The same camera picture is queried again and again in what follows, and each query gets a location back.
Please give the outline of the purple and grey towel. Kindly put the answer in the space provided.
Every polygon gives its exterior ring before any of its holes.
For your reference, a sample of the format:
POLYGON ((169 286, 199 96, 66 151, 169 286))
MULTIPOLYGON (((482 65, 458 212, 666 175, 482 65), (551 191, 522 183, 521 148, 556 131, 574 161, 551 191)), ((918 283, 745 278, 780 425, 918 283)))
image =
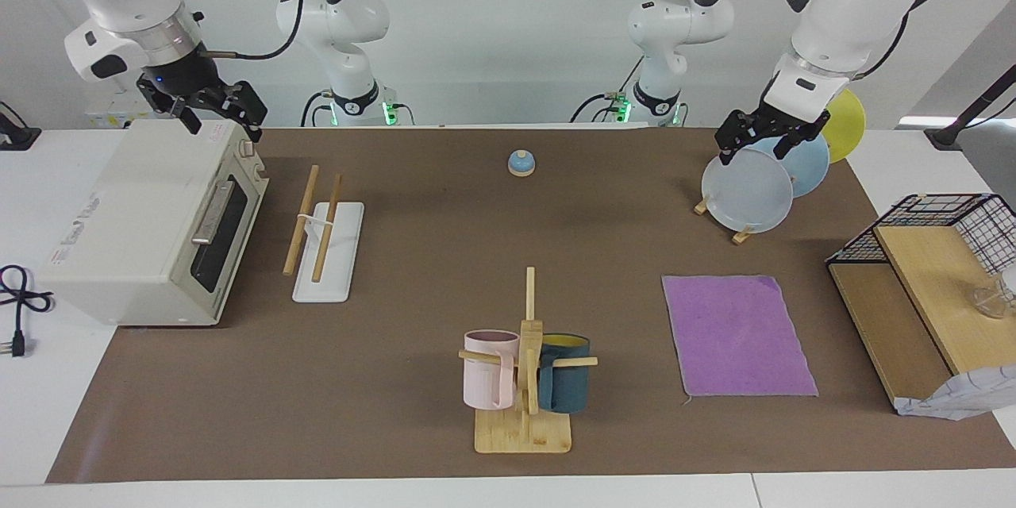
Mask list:
POLYGON ((818 395, 775 278, 664 275, 661 283, 686 395, 818 395))

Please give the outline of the white patterned cloth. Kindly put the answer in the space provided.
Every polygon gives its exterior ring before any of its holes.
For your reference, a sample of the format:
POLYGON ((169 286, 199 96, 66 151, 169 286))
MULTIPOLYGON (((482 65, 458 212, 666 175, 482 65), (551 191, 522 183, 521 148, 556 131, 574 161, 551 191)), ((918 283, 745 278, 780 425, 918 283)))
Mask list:
POLYGON ((894 398, 899 415, 960 421, 1016 406, 1016 364, 954 375, 928 398, 894 398))

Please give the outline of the white towel rack wooden bars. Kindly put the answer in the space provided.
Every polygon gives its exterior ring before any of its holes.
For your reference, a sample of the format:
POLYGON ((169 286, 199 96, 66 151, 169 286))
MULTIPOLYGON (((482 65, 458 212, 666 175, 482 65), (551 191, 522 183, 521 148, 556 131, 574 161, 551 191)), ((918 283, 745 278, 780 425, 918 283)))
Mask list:
POLYGON ((340 175, 329 200, 315 202, 319 171, 319 165, 310 168, 283 266, 283 275, 295 276, 291 299, 297 303, 348 301, 365 216, 362 202, 340 201, 340 175))

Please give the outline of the yellow plate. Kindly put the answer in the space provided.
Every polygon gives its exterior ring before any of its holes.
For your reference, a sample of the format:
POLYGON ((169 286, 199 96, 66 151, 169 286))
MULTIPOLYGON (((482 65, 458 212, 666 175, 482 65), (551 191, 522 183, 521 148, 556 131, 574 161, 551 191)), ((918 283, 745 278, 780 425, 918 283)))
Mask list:
POLYGON ((829 150, 829 164, 845 160, 856 150, 866 133, 866 110, 852 90, 844 89, 829 102, 829 120, 822 135, 829 150))

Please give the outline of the clear glass item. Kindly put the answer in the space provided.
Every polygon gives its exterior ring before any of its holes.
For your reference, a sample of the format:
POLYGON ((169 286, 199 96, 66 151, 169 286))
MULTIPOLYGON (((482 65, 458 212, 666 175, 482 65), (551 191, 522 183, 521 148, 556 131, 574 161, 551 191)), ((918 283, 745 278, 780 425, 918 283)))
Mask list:
POLYGON ((972 302, 987 317, 1016 319, 1016 263, 975 287, 972 292, 972 302))

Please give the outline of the cream toaster oven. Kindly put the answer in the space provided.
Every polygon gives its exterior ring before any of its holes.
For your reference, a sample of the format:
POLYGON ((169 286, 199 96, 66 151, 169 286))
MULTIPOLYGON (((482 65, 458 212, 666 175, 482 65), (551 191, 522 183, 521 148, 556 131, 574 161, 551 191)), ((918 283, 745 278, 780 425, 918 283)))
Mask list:
POLYGON ((134 122, 37 283, 106 324, 213 326, 268 183, 236 122, 134 122))

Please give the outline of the grey plate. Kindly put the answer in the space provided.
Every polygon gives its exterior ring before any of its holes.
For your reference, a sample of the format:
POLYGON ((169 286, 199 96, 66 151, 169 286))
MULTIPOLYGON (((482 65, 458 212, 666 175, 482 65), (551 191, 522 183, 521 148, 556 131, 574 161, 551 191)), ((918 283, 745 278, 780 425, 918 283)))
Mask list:
POLYGON ((735 233, 765 233, 791 211, 793 193, 787 169, 765 152, 744 149, 728 164, 716 156, 701 179, 706 210, 735 233))

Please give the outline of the dark teal mug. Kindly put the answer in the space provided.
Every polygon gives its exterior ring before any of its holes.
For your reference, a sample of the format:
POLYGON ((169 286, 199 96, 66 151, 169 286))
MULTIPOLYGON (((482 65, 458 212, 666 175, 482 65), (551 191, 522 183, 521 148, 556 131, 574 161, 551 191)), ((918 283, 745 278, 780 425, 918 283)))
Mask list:
POLYGON ((576 414, 587 407, 589 367, 556 367, 558 359, 588 357, 591 342, 574 333, 543 335, 538 360, 537 402, 541 410, 576 414))

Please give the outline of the wooden mug tree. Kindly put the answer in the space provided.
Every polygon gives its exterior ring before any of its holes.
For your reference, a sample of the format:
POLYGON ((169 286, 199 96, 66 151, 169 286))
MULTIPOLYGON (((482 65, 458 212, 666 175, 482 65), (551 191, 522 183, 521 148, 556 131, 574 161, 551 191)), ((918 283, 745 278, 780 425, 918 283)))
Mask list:
MULTIPOLYGON (((477 410, 473 421, 473 449, 480 454, 561 454, 572 448, 569 414, 541 410, 537 402, 537 372, 544 324, 536 317, 536 269, 527 267, 525 276, 524 319, 516 332, 520 336, 515 366, 516 395, 508 410, 477 410)), ((465 360, 493 363, 495 358, 462 350, 465 360)), ((589 368, 598 366, 598 357, 558 359, 556 367, 589 368)))

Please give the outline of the white power strip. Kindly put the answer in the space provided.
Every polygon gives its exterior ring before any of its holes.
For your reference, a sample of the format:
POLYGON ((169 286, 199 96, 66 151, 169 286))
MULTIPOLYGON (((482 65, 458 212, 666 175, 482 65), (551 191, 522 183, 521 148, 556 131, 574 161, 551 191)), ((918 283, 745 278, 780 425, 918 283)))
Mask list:
POLYGON ((135 121, 150 120, 156 115, 144 110, 87 111, 86 118, 92 129, 127 129, 135 121))

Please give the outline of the light blue plate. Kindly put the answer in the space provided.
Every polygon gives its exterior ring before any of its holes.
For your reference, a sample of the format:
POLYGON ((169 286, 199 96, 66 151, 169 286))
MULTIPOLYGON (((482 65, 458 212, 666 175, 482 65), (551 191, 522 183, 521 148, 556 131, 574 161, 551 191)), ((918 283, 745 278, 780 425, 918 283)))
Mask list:
POLYGON ((798 199, 813 192, 828 174, 829 147, 825 137, 820 134, 813 141, 803 141, 793 146, 778 162, 790 176, 792 196, 798 199))

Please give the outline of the wooden plate rack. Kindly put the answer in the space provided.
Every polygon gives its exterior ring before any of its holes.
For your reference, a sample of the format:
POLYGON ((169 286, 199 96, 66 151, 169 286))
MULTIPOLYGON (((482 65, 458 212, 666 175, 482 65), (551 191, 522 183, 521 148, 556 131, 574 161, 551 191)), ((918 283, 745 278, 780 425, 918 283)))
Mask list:
POLYGON ((693 207, 693 212, 698 216, 709 214, 716 223, 732 230, 732 242, 734 244, 744 244, 754 233, 754 229, 750 223, 743 223, 733 218, 719 208, 718 202, 712 200, 707 194, 704 194, 701 200, 693 207))

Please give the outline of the black table clamp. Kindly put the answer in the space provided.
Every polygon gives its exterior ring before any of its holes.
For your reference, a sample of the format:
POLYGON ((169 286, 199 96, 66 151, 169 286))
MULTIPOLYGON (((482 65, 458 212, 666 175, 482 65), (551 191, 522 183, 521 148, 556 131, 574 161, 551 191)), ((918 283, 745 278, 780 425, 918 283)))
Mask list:
POLYGON ((21 114, 0 100, 0 151, 26 151, 40 135, 40 128, 29 127, 21 114))

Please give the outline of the pink mug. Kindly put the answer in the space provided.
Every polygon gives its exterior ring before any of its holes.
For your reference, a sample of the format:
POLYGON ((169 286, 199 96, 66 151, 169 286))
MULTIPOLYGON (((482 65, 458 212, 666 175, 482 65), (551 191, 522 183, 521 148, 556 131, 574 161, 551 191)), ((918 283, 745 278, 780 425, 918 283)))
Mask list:
POLYGON ((514 406, 519 342, 519 334, 507 330, 477 329, 464 334, 464 350, 495 358, 493 363, 464 361, 465 404, 477 410, 508 410, 514 406))

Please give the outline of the brown table mat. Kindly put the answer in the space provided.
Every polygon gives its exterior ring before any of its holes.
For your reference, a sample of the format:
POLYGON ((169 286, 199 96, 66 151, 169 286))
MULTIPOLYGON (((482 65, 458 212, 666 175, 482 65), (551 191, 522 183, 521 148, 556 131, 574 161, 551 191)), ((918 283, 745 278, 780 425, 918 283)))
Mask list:
POLYGON ((270 179, 221 323, 121 329, 51 483, 178 479, 936 471, 1016 466, 993 415, 894 412, 825 259, 875 219, 848 164, 773 232, 732 244, 693 213, 710 129, 276 129, 270 179), (536 171, 516 178, 518 149, 536 171), (310 168, 365 216, 348 301, 283 275, 310 168), (536 316, 591 339, 565 454, 473 450, 465 332, 536 316), (770 275, 816 397, 683 393, 661 277, 770 275))

